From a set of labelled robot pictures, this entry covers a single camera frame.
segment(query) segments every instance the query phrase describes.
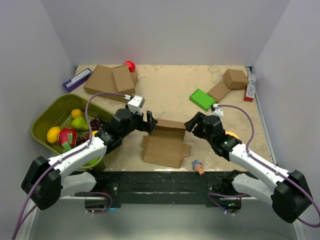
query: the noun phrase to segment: olive green tray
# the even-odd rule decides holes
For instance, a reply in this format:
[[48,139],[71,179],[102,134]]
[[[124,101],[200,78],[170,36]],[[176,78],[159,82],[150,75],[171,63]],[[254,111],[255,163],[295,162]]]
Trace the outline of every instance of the olive green tray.
[[[47,132],[54,126],[71,128],[71,111],[73,109],[80,109],[84,112],[86,104],[87,100],[76,94],[70,93],[58,97],[32,125],[32,137],[56,154],[62,154],[64,151],[62,146],[59,146],[56,143],[48,143]],[[100,117],[101,119],[110,122],[113,113],[91,102],[88,108],[88,115],[89,119]],[[89,131],[77,132],[79,133],[78,137],[83,137],[85,134],[89,133]]]

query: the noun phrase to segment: purple box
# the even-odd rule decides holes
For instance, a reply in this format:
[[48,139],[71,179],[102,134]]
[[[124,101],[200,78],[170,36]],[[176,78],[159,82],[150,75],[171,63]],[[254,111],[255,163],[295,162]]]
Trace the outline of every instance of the purple box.
[[87,68],[87,69],[83,70],[82,72],[80,72],[79,74],[75,75],[73,78],[66,81],[63,84],[63,86],[70,93],[71,91],[73,91],[74,89],[79,87],[81,84],[86,82],[89,79],[91,73],[92,73],[92,70],[90,68]]

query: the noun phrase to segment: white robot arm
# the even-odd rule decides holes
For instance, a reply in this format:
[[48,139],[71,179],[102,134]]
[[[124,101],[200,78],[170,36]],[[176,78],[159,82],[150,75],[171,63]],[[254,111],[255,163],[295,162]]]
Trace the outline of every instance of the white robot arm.
[[92,159],[102,157],[119,147],[123,138],[134,130],[151,133],[158,121],[150,111],[146,112],[147,121],[143,120],[141,108],[144,102],[145,99],[141,96],[131,97],[125,108],[119,109],[91,141],[88,140],[66,153],[49,159],[37,157],[31,163],[21,188],[28,194],[37,179],[54,165],[31,195],[31,199],[40,210],[49,208],[63,196],[91,191],[97,182],[90,173],[71,176],[70,174]]
[[224,115],[222,109],[218,104],[211,109],[213,112],[210,115],[198,112],[186,122],[186,130],[205,139],[218,156],[243,167],[255,177],[238,171],[231,172],[225,181],[221,181],[219,192],[232,189],[255,197],[272,205],[275,213],[284,221],[293,223],[311,205],[311,201],[290,181],[311,196],[305,176],[297,170],[289,172],[270,163],[249,150],[241,140],[226,134],[220,120]]

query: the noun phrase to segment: red ball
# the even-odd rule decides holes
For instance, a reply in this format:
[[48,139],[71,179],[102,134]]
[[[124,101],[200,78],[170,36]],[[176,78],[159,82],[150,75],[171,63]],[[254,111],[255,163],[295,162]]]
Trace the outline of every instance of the red ball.
[[128,65],[129,71],[134,73],[136,70],[136,65],[132,61],[126,61],[124,65]]

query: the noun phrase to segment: wooden table surface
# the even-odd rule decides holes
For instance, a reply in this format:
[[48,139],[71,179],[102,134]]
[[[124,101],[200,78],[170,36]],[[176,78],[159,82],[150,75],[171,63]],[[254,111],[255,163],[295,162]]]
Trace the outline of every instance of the wooden table surface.
[[[79,65],[76,74],[86,68],[94,70],[95,67],[96,65]],[[145,98],[144,113],[149,110],[153,113],[154,118],[187,122],[197,112],[205,113],[189,100],[189,96],[197,88],[208,92],[218,81],[223,79],[222,76],[227,69],[246,72],[244,66],[234,65],[137,65],[136,71],[139,80],[135,88],[136,94]],[[86,99],[92,96],[85,92],[83,85],[72,93]],[[250,149],[271,161],[256,103],[244,101],[243,98],[244,90],[232,90],[219,103],[236,105],[248,112],[255,128],[255,136]],[[116,112],[117,109],[125,106],[122,102],[99,96],[93,99],[93,102],[111,112]],[[246,143],[251,135],[250,123],[246,116],[239,110],[232,108],[225,107],[223,111],[223,128],[226,131],[236,133]],[[145,134],[139,131],[129,134],[113,158],[105,159],[106,171],[193,171],[191,162],[196,159],[202,162],[205,171],[244,170],[217,156],[204,139],[199,139],[189,132],[185,134],[184,142],[191,145],[190,155],[184,158],[181,168],[143,162],[141,142]]]

